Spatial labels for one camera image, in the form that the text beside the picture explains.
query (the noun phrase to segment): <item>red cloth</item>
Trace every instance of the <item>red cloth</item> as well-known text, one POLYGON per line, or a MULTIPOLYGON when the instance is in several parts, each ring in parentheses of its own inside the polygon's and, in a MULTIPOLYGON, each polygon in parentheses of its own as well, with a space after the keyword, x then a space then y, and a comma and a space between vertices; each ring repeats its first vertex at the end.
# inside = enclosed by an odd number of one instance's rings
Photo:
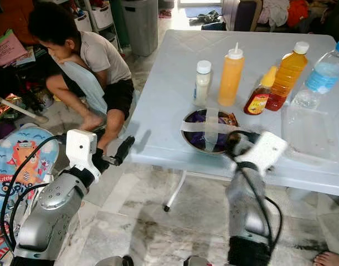
POLYGON ((287 11, 289 13, 287 18, 287 24, 289 27, 296 26, 300 20, 307 18, 309 15, 307 12, 307 2, 305 0, 290 1, 290 7, 287 11))

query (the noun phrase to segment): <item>gray t-shirt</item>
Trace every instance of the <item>gray t-shirt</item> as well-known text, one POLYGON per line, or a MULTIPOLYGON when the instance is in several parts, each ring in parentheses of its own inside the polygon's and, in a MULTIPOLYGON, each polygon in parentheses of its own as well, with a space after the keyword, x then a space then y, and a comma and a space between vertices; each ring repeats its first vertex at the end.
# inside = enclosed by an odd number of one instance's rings
POLYGON ((129 67, 116 48, 97 33, 81 32, 80 56, 93 72, 107 69, 107 85, 131 78, 129 67))

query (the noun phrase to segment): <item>black shorts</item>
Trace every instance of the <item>black shorts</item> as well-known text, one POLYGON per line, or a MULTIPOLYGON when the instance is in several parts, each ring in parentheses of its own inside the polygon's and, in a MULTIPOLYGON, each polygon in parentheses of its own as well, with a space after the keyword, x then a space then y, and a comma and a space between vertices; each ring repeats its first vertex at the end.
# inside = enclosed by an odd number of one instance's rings
MULTIPOLYGON (((64 81, 77 97, 86 96, 78 84, 62 72, 64 81)), ((129 117, 129 109, 132 102, 134 86, 131 79, 119 80, 117 83, 109 84, 104 90, 103 99, 107 103, 107 112, 111 109, 118 109, 125 115, 125 120, 129 117)))

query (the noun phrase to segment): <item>yellow bottle cap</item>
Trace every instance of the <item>yellow bottle cap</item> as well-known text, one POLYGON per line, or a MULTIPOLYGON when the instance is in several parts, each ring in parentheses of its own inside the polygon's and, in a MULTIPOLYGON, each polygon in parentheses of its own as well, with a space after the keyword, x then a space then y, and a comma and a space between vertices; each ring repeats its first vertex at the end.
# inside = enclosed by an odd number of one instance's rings
POLYGON ((260 83, 265 87, 272 87, 273 83, 275 81, 275 74, 276 74, 277 68, 276 66, 272 66, 269 71, 263 76, 260 83))

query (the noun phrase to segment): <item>boy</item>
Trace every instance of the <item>boy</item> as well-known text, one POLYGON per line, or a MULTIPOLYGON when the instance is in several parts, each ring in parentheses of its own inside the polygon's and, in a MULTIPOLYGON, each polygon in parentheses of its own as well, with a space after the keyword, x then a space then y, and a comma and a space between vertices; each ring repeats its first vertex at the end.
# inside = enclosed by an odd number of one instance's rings
MULTIPOLYGON (((93 32, 78 31, 71 14, 55 3, 38 3, 29 15, 28 29, 58 63, 75 62, 96 76, 107 103, 106 130, 97 147, 106 153, 108 143, 117 138, 129 116, 133 84, 127 64, 107 39, 93 32)), ((102 118, 80 101, 84 93, 65 73, 49 77, 46 84, 83 117, 80 129, 91 131, 102 124, 102 118)))

